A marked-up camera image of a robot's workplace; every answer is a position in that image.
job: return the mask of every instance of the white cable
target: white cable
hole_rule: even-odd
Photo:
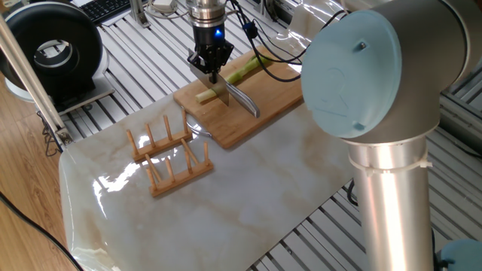
[[[148,6],[147,8],[145,9],[145,11],[153,16],[153,17],[156,17],[156,18],[159,18],[159,19],[168,19],[168,20],[171,20],[171,19],[176,19],[176,18],[180,18],[180,17],[183,17],[185,15],[188,14],[188,12],[186,11],[185,13],[181,14],[181,15],[178,15],[178,16],[174,16],[174,17],[170,17],[169,15],[172,15],[174,14],[177,10],[178,10],[178,6],[176,5],[175,6],[175,10],[172,11],[172,12],[169,12],[168,14],[167,13],[163,13],[161,10],[159,10],[158,8],[156,8],[154,5],[153,5],[154,1],[153,0],[149,0],[148,2]]]
[[[345,11],[346,15],[348,15],[348,10],[346,9],[345,0],[340,0],[340,1],[341,1],[341,6],[343,7],[343,10]]]

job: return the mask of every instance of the cutting board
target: cutting board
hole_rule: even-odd
[[[259,51],[269,56],[265,48],[259,48]],[[229,62],[221,69],[221,76],[226,78],[243,67],[252,56],[254,52],[250,51]],[[273,62],[268,69],[279,78],[293,78],[298,75],[298,72],[285,63]],[[214,99],[204,105],[196,102],[194,97],[207,90],[199,80],[174,93],[174,100],[183,106],[199,125],[211,133],[214,140],[223,148],[229,148],[245,138],[303,96],[301,80],[282,83],[271,78],[261,67],[249,72],[242,81],[234,85],[256,103],[261,112],[259,118],[248,113],[232,96],[229,106],[220,99]]]

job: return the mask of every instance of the wire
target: wire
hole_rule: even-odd
[[[353,188],[355,186],[355,180],[352,179],[352,182],[348,186],[348,191],[346,192],[346,197],[348,198],[348,201],[352,203],[354,206],[358,206],[358,202],[356,202],[352,198],[352,193],[353,193]]]
[[[236,9],[236,7],[234,5],[237,6],[238,13],[236,15],[238,16],[239,22],[241,23],[241,26],[244,29],[244,25],[247,24],[247,21],[248,21],[247,17],[246,17],[246,15],[244,15],[243,9],[241,8],[241,5],[237,2],[237,0],[230,0],[230,1],[231,1],[231,4],[233,5],[233,9]],[[295,76],[293,78],[289,78],[289,79],[279,78],[279,77],[275,76],[273,73],[271,73],[270,71],[268,71],[268,69],[264,65],[263,61],[261,61],[260,53],[259,53],[258,49],[256,48],[255,44],[253,43],[252,38],[249,36],[249,34],[247,32],[247,29],[244,29],[244,32],[246,33],[246,37],[248,38],[248,41],[251,44],[251,47],[252,47],[253,51],[255,52],[256,59],[258,59],[258,62],[260,64],[260,66],[270,77],[272,77],[273,79],[275,79],[277,81],[283,82],[283,83],[296,81],[296,80],[301,78],[301,75],[297,75],[297,76]]]
[[[36,229],[39,233],[47,237],[69,260],[70,262],[75,266],[75,269],[77,271],[83,271],[81,265],[76,261],[76,259],[70,254],[70,252],[65,248],[55,237],[53,237],[50,233],[48,233],[44,228],[40,227],[37,223],[32,221],[30,218],[28,218],[26,215],[24,215],[15,205],[7,199],[7,197],[0,191],[0,201],[2,201],[7,208],[10,209],[17,217],[19,217],[21,220],[26,222],[28,225],[32,226],[34,229]]]
[[[178,10],[178,6],[176,5],[176,6],[175,6],[175,9],[174,9],[172,12],[165,13],[165,12],[163,12],[161,9],[156,8],[156,7],[154,6],[154,0],[149,0],[149,2],[148,2],[148,8],[145,9],[145,12],[147,12],[149,15],[151,15],[151,16],[153,16],[153,17],[156,17],[156,18],[159,18],[159,19],[168,19],[168,20],[176,19],[176,18],[181,18],[181,17],[183,17],[183,16],[188,15],[188,13],[189,13],[189,11],[186,11],[186,12],[184,12],[183,14],[180,14],[180,15],[178,15],[178,16],[170,17],[170,15],[174,14],[177,10]]]
[[[259,52],[259,50],[256,48],[254,42],[253,42],[253,38],[250,36],[250,34],[248,33],[248,29],[245,28],[245,26],[248,24],[249,19],[248,17],[244,14],[243,12],[243,8],[241,8],[241,5],[239,4],[239,2],[237,0],[229,0],[231,1],[231,4],[233,6],[233,9],[234,10],[238,10],[238,12],[236,13],[236,15],[238,16],[238,20],[239,20],[239,23],[241,24],[241,27],[243,28],[245,34],[246,34],[246,37],[248,38],[248,41],[253,49],[253,51],[255,52],[255,56],[256,58],[258,59],[258,62],[260,64],[260,66],[262,67],[262,69],[270,76],[272,77],[273,79],[277,80],[277,81],[280,81],[280,82],[284,82],[284,83],[288,83],[288,82],[292,82],[292,81],[296,81],[298,79],[301,78],[301,74],[293,77],[293,78],[288,78],[288,79],[284,79],[284,78],[279,78],[277,76],[275,76],[273,73],[271,73],[267,68],[266,66],[264,65],[264,63],[261,61],[261,56],[268,59],[268,60],[271,60],[271,61],[274,61],[274,62],[283,62],[283,63],[288,63],[288,64],[292,64],[292,65],[301,65],[302,62],[299,60],[299,58],[301,56],[303,56],[306,51],[307,51],[307,48],[305,48],[298,56],[293,56],[293,58],[291,59],[283,59],[281,57],[279,57],[278,55],[276,55],[276,53],[274,53],[267,45],[266,43],[264,42],[263,38],[258,35],[258,37],[260,38],[261,40],[261,43],[266,47],[266,49],[268,51],[270,51],[270,53],[272,53],[276,58],[278,59],[272,59],[270,57],[266,57],[265,55],[263,55],[262,53]],[[345,11],[338,11],[337,13],[335,13],[329,20],[328,22],[322,27],[321,30],[323,30],[326,26],[328,26],[331,22],[333,22],[333,20],[340,14],[344,13]]]
[[[42,123],[44,124],[44,129],[42,130],[42,135],[44,136],[44,143],[47,144],[47,147],[45,148],[45,156],[46,157],[52,157],[58,152],[62,153],[60,150],[59,143],[57,142],[56,138],[52,135],[52,132],[50,131],[50,127],[48,126],[48,123],[44,120],[42,114],[40,111],[37,111],[37,116],[40,117],[42,120]],[[49,154],[49,149],[50,149],[50,144],[55,143],[55,151],[53,153]]]
[[[298,65],[303,64],[303,63],[301,62],[301,60],[299,59],[299,56],[295,56],[294,54],[292,54],[292,53],[288,52],[287,50],[285,50],[285,49],[279,47],[278,45],[274,44],[274,43],[271,41],[270,37],[268,37],[268,35],[267,35],[266,32],[264,31],[264,29],[263,29],[263,27],[261,26],[261,24],[259,23],[258,19],[253,19],[253,22],[256,22],[256,23],[258,24],[258,28],[261,30],[261,32],[262,32],[263,35],[266,37],[266,39],[271,43],[271,45],[273,45],[274,47],[280,49],[281,51],[287,53],[288,55],[292,56],[292,57],[295,58],[297,61],[299,61],[299,63],[292,63],[292,64],[298,64]],[[271,50],[270,50],[270,48],[264,43],[263,38],[262,38],[260,35],[259,35],[258,37],[259,37],[261,43],[270,51],[270,53],[272,53]]]
[[[457,146],[457,148],[459,148],[460,150],[462,150],[463,152],[465,152],[466,154],[472,156],[472,157],[475,157],[475,158],[478,158],[478,159],[482,159],[482,155],[480,154],[474,154],[473,152],[471,151],[467,151],[466,149],[464,149],[462,146],[458,145],[457,143],[455,143],[455,146]]]

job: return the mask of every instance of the white marble surface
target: white marble surface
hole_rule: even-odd
[[[125,136],[166,136],[182,129],[167,96],[119,123],[70,145],[60,158],[68,245],[87,270],[246,270],[352,177],[347,146],[325,134],[304,104],[235,148],[209,141],[212,172],[157,198],[146,165],[135,164]],[[203,159],[204,137],[188,142]],[[186,169],[182,147],[164,157]]]

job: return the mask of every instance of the black cable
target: black cable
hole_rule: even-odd
[[[356,202],[353,198],[352,198],[352,192],[353,192],[353,188],[355,186],[355,180],[352,179],[352,182],[349,184],[348,186],[348,191],[346,192],[346,197],[348,198],[348,201],[350,203],[352,203],[354,206],[358,206],[358,202]]]
[[[266,39],[271,43],[271,45],[273,45],[274,47],[280,49],[281,51],[287,53],[288,55],[290,55],[290,56],[292,56],[292,57],[296,57],[294,54],[292,54],[292,53],[288,52],[287,50],[285,50],[285,49],[279,47],[278,45],[274,44],[274,43],[271,41],[271,39],[270,39],[270,37],[268,36],[268,34],[266,34],[266,32],[264,31],[263,26],[261,26],[261,24],[259,23],[258,19],[254,18],[254,19],[253,19],[253,22],[256,22],[256,23],[258,24],[258,28],[261,29],[261,32],[262,32],[263,35],[266,37]]]
[[[478,159],[482,159],[482,155],[480,154],[474,154],[473,152],[471,151],[467,151],[466,149],[464,149],[462,146],[459,146],[457,143],[455,144],[455,146],[457,146],[457,148],[459,148],[460,150],[462,150],[463,152],[465,152],[466,154],[472,156],[472,157],[475,157],[475,158],[478,158]]]
[[[234,5],[236,5],[237,9],[238,9],[238,13],[236,14],[239,18],[239,22],[242,24],[242,26],[244,26],[245,24],[242,23],[242,20],[241,18],[243,18],[244,20],[246,20],[246,16],[244,15],[243,13],[243,9],[241,8],[241,5],[237,2],[237,0],[230,0],[231,1],[231,4],[233,5],[233,9],[236,9],[234,7]],[[249,40],[249,43],[251,44],[251,47],[253,49],[253,51],[255,52],[255,56],[256,56],[256,59],[258,59],[258,62],[260,64],[260,66],[262,67],[262,69],[270,76],[272,77],[273,79],[275,80],[278,80],[280,82],[284,82],[284,83],[288,83],[288,82],[292,82],[292,81],[296,81],[298,79],[301,78],[301,75],[297,75],[293,78],[289,78],[289,79],[283,79],[283,78],[279,78],[277,76],[275,76],[273,73],[271,73],[270,71],[268,71],[268,69],[266,68],[266,66],[264,65],[263,61],[261,61],[261,58],[260,58],[260,53],[258,51],[258,49],[256,48],[255,44],[253,43],[253,40],[252,38],[249,36],[248,32],[246,29],[244,29],[243,27],[243,30],[244,30],[244,33],[246,34],[246,37],[248,37],[248,40]]]
[[[264,34],[264,36],[266,36],[266,39],[267,39],[274,47],[276,47],[276,48],[280,49],[281,51],[287,53],[288,55],[292,56],[293,59],[295,59],[295,60],[298,61],[298,62],[290,62],[289,60],[284,59],[284,60],[281,60],[280,62],[290,62],[290,64],[293,64],[293,65],[302,65],[302,64],[303,64],[303,63],[301,62],[300,58],[299,58],[300,56],[295,56],[295,55],[293,55],[292,53],[288,52],[287,50],[285,50],[285,49],[281,48],[280,46],[274,44],[274,43],[271,41],[270,37],[268,37],[268,35],[267,35],[266,32],[264,31],[263,27],[261,27],[261,24],[259,23],[259,21],[258,21],[257,19],[253,19],[253,22],[258,23],[258,28],[261,29],[261,32]],[[275,57],[277,57],[278,59],[282,59],[281,57],[279,57],[278,55],[276,55],[276,54],[271,50],[270,47],[268,47],[268,46],[266,45],[266,43],[264,42],[264,39],[261,37],[261,35],[259,35],[258,37],[259,37],[259,40],[261,41],[261,43],[263,44],[263,46],[264,46],[271,54],[273,54],[273,55],[274,55]]]
[[[280,81],[280,82],[288,83],[288,82],[292,82],[292,81],[296,81],[296,80],[300,79],[300,78],[301,78],[301,74],[299,74],[299,75],[297,75],[297,76],[295,76],[295,77],[293,77],[293,78],[289,78],[289,79],[279,78],[279,77],[275,76],[273,73],[271,73],[271,72],[266,68],[266,66],[264,65],[264,63],[261,61],[260,56],[262,56],[262,57],[264,57],[264,58],[266,58],[266,59],[268,59],[268,60],[271,60],[271,61],[273,61],[273,59],[271,59],[270,57],[264,56],[262,53],[260,53],[260,52],[258,51],[258,49],[256,48],[256,46],[255,46],[255,44],[254,44],[254,42],[253,42],[253,40],[252,40],[253,38],[252,38],[252,37],[250,36],[250,34],[248,33],[248,30],[245,29],[245,27],[244,27],[244,26],[249,22],[249,19],[248,19],[248,17],[244,14],[243,8],[241,8],[241,5],[239,4],[239,2],[238,2],[237,0],[230,0],[230,1],[231,1],[232,6],[233,6],[233,9],[236,10],[236,8],[237,8],[237,11],[238,11],[238,12],[236,13],[236,15],[238,16],[239,23],[241,24],[241,26],[242,26],[245,34],[246,34],[246,37],[248,38],[249,43],[250,43],[253,51],[255,52],[256,59],[258,60],[258,62],[259,62],[259,64],[260,64],[260,66],[262,67],[262,69],[263,69],[270,77],[272,77],[273,79],[275,79],[275,80],[277,80],[277,81]],[[322,29],[320,29],[320,31],[323,30],[326,26],[328,26],[331,22],[333,22],[333,20],[334,20],[338,15],[342,14],[343,12],[344,12],[344,11],[338,11],[337,13],[335,13],[335,14],[327,21],[327,23],[322,27]],[[283,59],[283,58],[277,56],[277,55],[264,43],[263,38],[262,38],[260,35],[259,35],[259,37],[260,37],[260,40],[261,40],[261,42],[263,43],[263,45],[270,51],[270,53],[272,53],[275,57],[277,57],[277,58],[279,59],[279,60],[276,60],[275,62],[286,62],[286,63],[288,63],[288,64],[300,65],[300,63],[295,63],[295,62],[291,62],[291,61],[294,61],[294,60],[296,60],[296,59],[298,59],[298,61],[299,61],[299,58],[306,53],[307,48],[309,47],[309,46],[308,46],[307,48],[305,48],[298,56],[294,56],[292,59]]]
[[[40,117],[40,119],[42,120],[42,123],[44,124],[44,129],[42,130],[42,135],[44,136],[45,144],[47,144],[47,147],[45,148],[45,156],[46,157],[52,157],[55,154],[57,154],[57,152],[62,153],[62,151],[60,150],[59,142],[57,142],[56,138],[53,136],[52,131],[50,130],[50,127],[48,126],[47,121],[44,120],[40,111],[37,111],[37,116]],[[55,151],[53,153],[49,154],[48,151],[50,149],[50,144],[52,144],[52,143],[56,144]]]
[[[2,201],[17,217],[26,222],[28,225],[32,226],[39,233],[47,237],[75,266],[77,271],[84,271],[81,265],[76,261],[76,259],[70,254],[70,252],[65,248],[55,237],[48,233],[44,228],[40,227],[37,223],[32,221],[26,215],[24,215],[15,205],[7,199],[7,197],[0,191],[0,201]]]

